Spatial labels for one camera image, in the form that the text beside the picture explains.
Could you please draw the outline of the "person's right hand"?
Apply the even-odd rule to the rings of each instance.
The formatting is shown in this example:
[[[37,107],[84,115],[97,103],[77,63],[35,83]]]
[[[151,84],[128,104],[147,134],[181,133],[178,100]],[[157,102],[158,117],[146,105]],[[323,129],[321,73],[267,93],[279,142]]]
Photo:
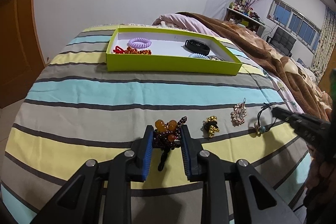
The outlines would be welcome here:
[[[316,149],[311,151],[311,158],[303,204],[310,210],[326,209],[335,205],[335,161]]]

